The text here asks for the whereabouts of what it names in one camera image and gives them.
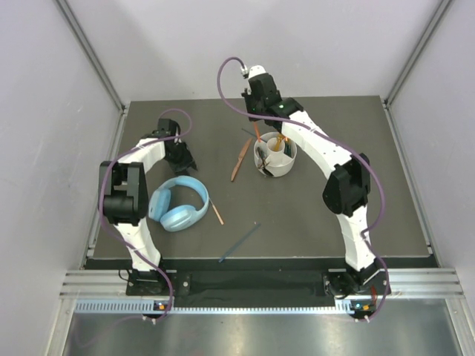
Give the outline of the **dark teal chopstick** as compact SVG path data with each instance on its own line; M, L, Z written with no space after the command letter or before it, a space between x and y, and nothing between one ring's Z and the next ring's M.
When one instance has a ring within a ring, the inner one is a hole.
M219 259L218 262L222 263L226 258L231 256L235 250L237 250L250 236L252 236L259 228L261 223L256 223L255 226L246 232L234 245L232 245Z
M250 136L252 136L252 137L258 139L258 136L257 136L255 133L253 133L253 132L251 132L251 131L249 131L249 130L247 130L247 129L245 129L245 128L241 128L241 130L242 130L243 132L247 133L248 135L250 135Z

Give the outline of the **gold fork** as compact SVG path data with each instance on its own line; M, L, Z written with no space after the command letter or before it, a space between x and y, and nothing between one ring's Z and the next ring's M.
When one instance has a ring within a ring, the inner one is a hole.
M287 141L287 138L285 136L279 134L275 138L275 144L272 146L272 150L274 152L284 151L285 147L286 147L286 141Z

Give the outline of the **copper utensil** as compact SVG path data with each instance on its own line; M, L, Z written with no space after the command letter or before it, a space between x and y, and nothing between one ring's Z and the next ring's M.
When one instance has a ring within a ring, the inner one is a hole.
M244 160L244 157L246 155L246 152L249 150L249 146L251 145L252 143L252 138L249 138L247 139L246 143L244 144L244 146L242 147L242 149L240 150L240 153L238 155L238 158L237 158L237 163L235 164L234 168L233 168L233 171L232 171L232 175L231 175L231 181L234 182L235 181L235 177L242 165L242 161Z

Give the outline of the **white divided round container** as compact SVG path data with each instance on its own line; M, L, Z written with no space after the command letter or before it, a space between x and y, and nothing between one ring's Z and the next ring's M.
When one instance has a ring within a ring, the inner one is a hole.
M272 173L272 177L282 177L288 174L297 156L297 145L288 138L284 151L274 152L272 150L272 146L275 144L275 138L278 135L279 133L277 132L269 132L261 135L261 142L256 140L253 148L255 167L258 169L258 165L261 163L256 150L257 148L262 148L266 154L266 168Z

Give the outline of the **silver copper chopstick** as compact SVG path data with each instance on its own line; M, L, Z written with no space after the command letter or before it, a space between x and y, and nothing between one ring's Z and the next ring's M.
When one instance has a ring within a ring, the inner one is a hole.
M216 214L216 217L217 217L219 223L220 223L221 225L224 225L224 220L223 220L223 218L221 217L220 212L218 211L216 205L213 203L213 201L212 201L211 198L209 199L209 202L210 202L210 204L211 204L211 206L212 206L212 209L213 209L214 213Z

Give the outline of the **orange chopstick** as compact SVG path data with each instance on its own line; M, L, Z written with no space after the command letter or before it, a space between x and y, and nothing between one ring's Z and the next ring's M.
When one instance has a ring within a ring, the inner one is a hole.
M255 135L257 137L257 140L258 142L261 142L261 133L259 131L259 128L258 128L258 123L257 122L253 122L253 128L255 130Z

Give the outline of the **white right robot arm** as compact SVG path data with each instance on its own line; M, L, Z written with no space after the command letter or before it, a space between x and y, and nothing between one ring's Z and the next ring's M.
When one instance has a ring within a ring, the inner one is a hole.
M264 116L265 123L307 154L327 180L322 198L341 226L347 264L344 272L329 278L330 291L338 297L368 291L381 268L370 249L367 224L369 159L326 135L295 99L282 98L263 67L252 67L244 77L249 86L242 96L249 117Z

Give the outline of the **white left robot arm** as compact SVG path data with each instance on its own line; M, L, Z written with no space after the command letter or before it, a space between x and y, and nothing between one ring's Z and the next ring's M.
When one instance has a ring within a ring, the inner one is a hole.
M187 175L189 168L197 166L182 136L184 132L176 121L159 118L156 130L143 136L131 150L99 166L100 221L131 255L129 294L174 291L170 278L160 268L161 253L152 241L147 220L155 219L166 231L180 231L203 218L209 207L206 187ZM176 176L149 194L145 175L162 159ZM202 197L203 207L170 208L171 189L176 185L194 189Z

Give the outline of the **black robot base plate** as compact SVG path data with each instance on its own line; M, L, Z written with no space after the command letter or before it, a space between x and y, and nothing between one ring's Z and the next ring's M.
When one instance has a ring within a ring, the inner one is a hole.
M161 272L131 269L128 294L165 294L172 286L174 296L185 301L274 304L390 292L389 273L380 262L362 271L341 258L164 260L160 268Z

